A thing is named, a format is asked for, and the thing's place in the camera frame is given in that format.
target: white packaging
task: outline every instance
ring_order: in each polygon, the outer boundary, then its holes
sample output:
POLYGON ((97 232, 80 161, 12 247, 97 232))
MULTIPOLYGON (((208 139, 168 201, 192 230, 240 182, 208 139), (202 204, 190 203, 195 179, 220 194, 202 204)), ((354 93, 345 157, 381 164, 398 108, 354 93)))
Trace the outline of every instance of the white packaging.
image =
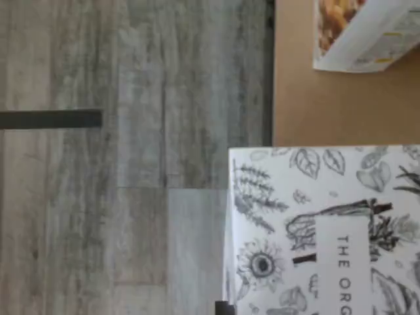
POLYGON ((420 0, 315 0, 314 68, 379 72, 420 43, 420 0))

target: brown cardboard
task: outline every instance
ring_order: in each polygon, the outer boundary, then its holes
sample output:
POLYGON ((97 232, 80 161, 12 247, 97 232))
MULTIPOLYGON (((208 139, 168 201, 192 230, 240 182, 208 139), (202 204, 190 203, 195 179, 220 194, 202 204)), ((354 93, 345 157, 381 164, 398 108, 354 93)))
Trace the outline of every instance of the brown cardboard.
POLYGON ((420 143, 420 50, 380 73, 313 70, 313 10, 276 3, 274 145, 420 143))

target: nuts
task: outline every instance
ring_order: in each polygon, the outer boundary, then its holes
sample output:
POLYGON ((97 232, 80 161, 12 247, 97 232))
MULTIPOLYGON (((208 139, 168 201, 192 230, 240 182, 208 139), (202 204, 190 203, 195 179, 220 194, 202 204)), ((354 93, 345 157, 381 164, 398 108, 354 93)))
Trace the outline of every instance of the nuts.
POLYGON ((322 56, 365 2, 366 0, 319 0, 318 46, 322 56))

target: white label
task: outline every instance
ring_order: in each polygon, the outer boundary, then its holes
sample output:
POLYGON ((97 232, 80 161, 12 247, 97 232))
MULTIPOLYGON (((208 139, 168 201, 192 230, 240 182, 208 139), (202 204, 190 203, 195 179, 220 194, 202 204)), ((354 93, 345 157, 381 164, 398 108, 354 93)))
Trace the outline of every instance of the white label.
POLYGON ((317 216, 320 315, 372 313, 369 219, 317 216))

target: book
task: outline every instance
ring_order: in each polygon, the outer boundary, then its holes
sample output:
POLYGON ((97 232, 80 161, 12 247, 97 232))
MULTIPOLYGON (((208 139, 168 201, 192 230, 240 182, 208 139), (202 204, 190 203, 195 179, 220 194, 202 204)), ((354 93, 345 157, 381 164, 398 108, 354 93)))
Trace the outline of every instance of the book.
POLYGON ((314 68, 378 72, 420 43, 420 0, 315 0, 314 68))
POLYGON ((420 314, 420 146, 234 148, 237 314, 420 314))

